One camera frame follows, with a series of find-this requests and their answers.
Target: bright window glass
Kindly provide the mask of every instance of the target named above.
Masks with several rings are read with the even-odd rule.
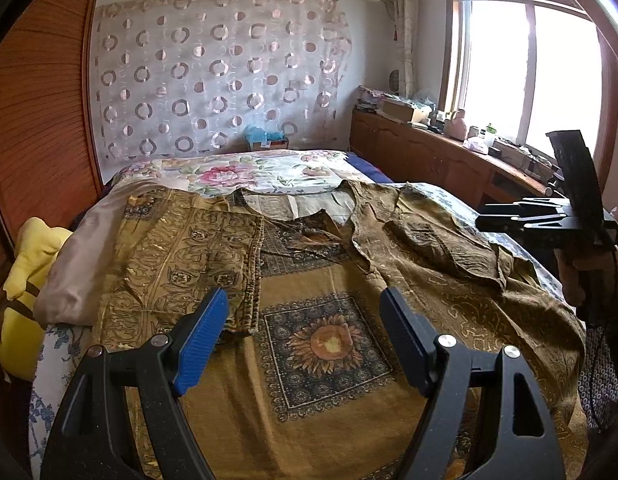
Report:
[[[602,100],[596,26],[566,12],[536,7],[536,43],[536,89],[527,144],[554,156],[545,134],[580,130],[593,153]]]
[[[527,78],[529,22],[524,4],[471,2],[465,122],[516,139]]]

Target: wooden desk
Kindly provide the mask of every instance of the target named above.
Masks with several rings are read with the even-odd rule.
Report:
[[[502,160],[463,148],[462,142],[355,110],[352,152],[395,182],[428,182],[473,208],[544,196],[545,186]]]

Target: cable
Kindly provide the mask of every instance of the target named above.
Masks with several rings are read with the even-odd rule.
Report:
[[[385,4],[385,10],[387,11],[387,16],[389,16],[389,19],[394,22],[395,21],[395,17],[393,17],[391,15],[391,12],[389,12],[389,7],[387,5],[387,4],[390,4],[393,7],[393,2],[385,2],[385,1],[383,1],[383,3]]]
[[[616,297],[618,296],[618,261],[616,259],[616,248],[611,253],[611,257],[614,261],[614,290],[612,292],[611,299],[609,303],[614,304],[616,301]],[[590,394],[590,403],[592,404],[592,417],[599,431],[603,431],[602,424],[600,420],[598,420],[598,415],[596,415],[596,407],[594,405],[593,398],[593,372],[596,367],[596,361],[598,361],[598,354],[600,352],[600,347],[602,346],[602,342],[605,339],[605,332],[607,331],[607,326],[609,325],[609,316],[605,320],[605,326],[602,329],[602,335],[598,342],[596,343],[596,349],[593,353],[592,365],[590,366],[590,380],[589,380],[589,394]]]

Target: yellow plush toy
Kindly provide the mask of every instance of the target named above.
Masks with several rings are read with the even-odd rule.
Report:
[[[30,218],[20,228],[16,261],[0,290],[0,364],[12,375],[32,381],[44,331],[33,320],[33,304],[46,283],[58,251],[71,235]]]

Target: wooden wardrobe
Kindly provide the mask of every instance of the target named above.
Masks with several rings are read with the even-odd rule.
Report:
[[[34,0],[0,43],[0,286],[29,217],[67,227],[102,190],[87,94],[94,3]],[[25,468],[29,396],[0,369],[0,436]]]

